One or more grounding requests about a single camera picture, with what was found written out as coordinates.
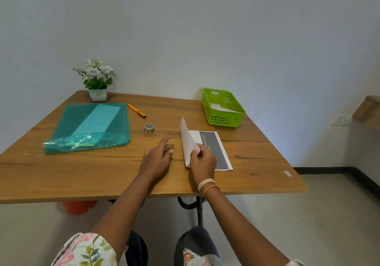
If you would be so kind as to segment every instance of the yellow thread bracelet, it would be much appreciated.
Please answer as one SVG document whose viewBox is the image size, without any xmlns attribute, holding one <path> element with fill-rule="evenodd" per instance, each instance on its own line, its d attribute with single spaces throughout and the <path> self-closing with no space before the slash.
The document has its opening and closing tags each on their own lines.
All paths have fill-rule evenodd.
<svg viewBox="0 0 380 266">
<path fill-rule="evenodd" d="M 203 191 L 203 193 L 202 193 L 202 196 L 203 196 L 203 197 L 204 197 L 205 193 L 207 192 L 207 190 L 209 190 L 211 187 L 217 187 L 217 188 L 220 190 L 220 188 L 219 188 L 217 185 L 211 185 L 211 186 L 207 187 L 207 188 Z"/>
</svg>

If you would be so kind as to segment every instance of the pen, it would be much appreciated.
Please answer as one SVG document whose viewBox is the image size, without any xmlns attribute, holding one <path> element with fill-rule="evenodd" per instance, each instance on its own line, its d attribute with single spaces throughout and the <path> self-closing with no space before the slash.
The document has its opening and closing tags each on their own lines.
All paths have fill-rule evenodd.
<svg viewBox="0 0 380 266">
<path fill-rule="evenodd" d="M 127 104 L 129 108 L 131 108 L 133 111 L 137 112 L 137 114 L 139 114 L 142 118 L 146 118 L 146 115 L 144 113 L 142 113 L 141 111 L 138 111 L 135 107 L 133 107 L 132 105 L 130 105 L 129 103 Z"/>
</svg>

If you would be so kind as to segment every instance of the bracelet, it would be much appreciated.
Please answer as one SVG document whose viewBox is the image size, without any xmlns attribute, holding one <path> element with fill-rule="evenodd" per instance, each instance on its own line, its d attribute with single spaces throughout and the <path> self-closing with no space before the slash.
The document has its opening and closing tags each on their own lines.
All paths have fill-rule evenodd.
<svg viewBox="0 0 380 266">
<path fill-rule="evenodd" d="M 201 188 L 202 188 L 202 186 L 203 186 L 204 184 L 208 183 L 208 182 L 213 182 L 213 183 L 215 184 L 214 179 L 209 178 L 209 179 L 203 180 L 203 181 L 202 181 L 201 183 L 199 183 L 199 185 L 198 185 L 198 191 L 201 192 Z"/>
<path fill-rule="evenodd" d="M 220 188 L 219 188 L 218 185 L 211 185 L 211 186 L 207 187 L 205 191 L 203 191 L 203 193 L 202 193 L 202 196 L 203 196 L 203 197 L 204 197 L 204 195 L 206 194 L 207 190 L 209 190 L 211 187 L 217 187 L 217 188 L 220 190 Z"/>
</svg>

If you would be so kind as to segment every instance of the black baseboard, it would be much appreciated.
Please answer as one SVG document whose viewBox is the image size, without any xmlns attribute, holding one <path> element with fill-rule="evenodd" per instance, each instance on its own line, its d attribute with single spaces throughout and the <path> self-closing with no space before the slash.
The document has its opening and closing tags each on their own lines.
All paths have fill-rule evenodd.
<svg viewBox="0 0 380 266">
<path fill-rule="evenodd" d="M 356 167 L 294 167 L 300 175 L 303 174 L 348 174 L 356 182 L 380 199 L 380 186 Z"/>
</svg>

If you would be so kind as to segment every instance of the hand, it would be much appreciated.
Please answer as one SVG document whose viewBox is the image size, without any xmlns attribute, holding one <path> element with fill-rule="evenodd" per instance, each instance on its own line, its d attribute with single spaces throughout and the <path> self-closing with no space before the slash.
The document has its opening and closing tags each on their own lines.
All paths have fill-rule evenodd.
<svg viewBox="0 0 380 266">
<path fill-rule="evenodd" d="M 159 144 L 145 152 L 140 164 L 139 175 L 148 176 L 152 181 L 160 177 L 169 167 L 174 153 L 174 144 L 166 144 L 171 138 L 162 138 Z"/>
<path fill-rule="evenodd" d="M 198 144 L 198 146 L 201 149 L 199 155 L 197 155 L 196 150 L 193 150 L 190 156 L 191 174 L 193 175 L 194 181 L 197 184 L 197 186 L 206 179 L 214 179 L 215 167 L 217 162 L 214 155 L 206 146 L 202 144 Z M 202 190 L 204 190 L 206 185 L 209 186 L 209 183 L 206 183 L 202 187 Z"/>
</svg>

